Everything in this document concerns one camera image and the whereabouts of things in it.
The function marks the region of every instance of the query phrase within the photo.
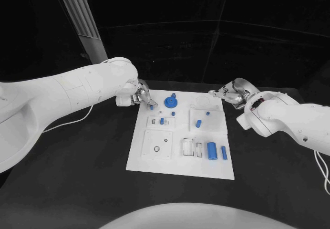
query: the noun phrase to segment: blue cylinder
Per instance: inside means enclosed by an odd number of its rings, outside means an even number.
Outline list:
[[[217,145],[215,145],[214,142],[208,143],[208,156],[209,156],[209,160],[217,160],[218,159]]]
[[[227,151],[225,151],[225,146],[222,146],[222,158],[227,160]]]
[[[199,128],[202,124],[202,120],[198,120],[196,127]]]
[[[176,93],[173,93],[172,96],[165,99],[165,105],[168,108],[175,108],[178,106],[176,97]]]

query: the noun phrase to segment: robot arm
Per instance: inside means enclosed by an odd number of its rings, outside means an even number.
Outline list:
[[[238,122],[245,130],[253,128],[264,137],[284,131],[300,145],[330,155],[329,107],[300,104],[281,92],[260,92],[241,78],[209,94],[244,109]]]
[[[158,107],[136,67],[121,57],[55,76],[0,83],[0,173],[26,156],[57,119],[114,96],[117,106]]]

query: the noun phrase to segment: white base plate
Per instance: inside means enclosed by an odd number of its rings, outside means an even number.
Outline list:
[[[179,104],[170,109],[165,105],[165,100],[172,93],[176,93]],[[150,96],[159,107],[150,110],[146,104],[140,105],[126,169],[234,180],[222,99],[214,98],[208,93],[160,90],[150,90]],[[155,127],[150,125],[150,117],[156,119]],[[170,128],[160,125],[160,117],[165,120],[172,118],[172,121],[175,118],[175,128],[173,123]],[[202,120],[201,128],[196,129],[195,119]],[[195,156],[183,155],[185,138],[194,139],[195,147],[196,143],[202,143],[202,157],[196,156],[196,152]],[[218,160],[208,158],[208,142],[217,143]],[[222,146],[227,148],[228,160],[222,157]]]

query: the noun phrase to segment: white cable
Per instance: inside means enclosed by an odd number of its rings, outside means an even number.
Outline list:
[[[77,120],[77,121],[74,121],[74,122],[64,123],[64,124],[58,125],[57,127],[51,128],[51,129],[48,129],[48,130],[45,130],[45,131],[42,132],[42,134],[44,134],[45,132],[48,132],[49,130],[54,130],[55,128],[58,128],[58,127],[60,127],[60,126],[62,126],[62,125],[68,125],[68,124],[71,124],[71,123],[77,123],[77,122],[80,122],[81,120],[84,120],[84,119],[87,118],[87,116],[85,116],[83,119],[80,119],[80,120]]]
[[[330,183],[330,181],[329,181],[329,167],[328,167],[328,164],[326,164],[326,162],[325,162],[325,160],[323,160],[323,158],[322,158],[320,153],[319,153],[316,150],[315,150],[315,156],[316,156],[317,165],[319,165],[319,167],[320,167],[323,176],[325,176],[325,178],[326,178],[326,180],[325,180],[325,190],[326,190],[328,194],[330,195],[330,192],[329,192],[329,189],[328,189],[328,183]],[[319,160],[317,160],[317,156],[320,157],[322,162],[323,162],[323,164],[325,164],[326,172],[323,171],[322,165],[320,165]]]

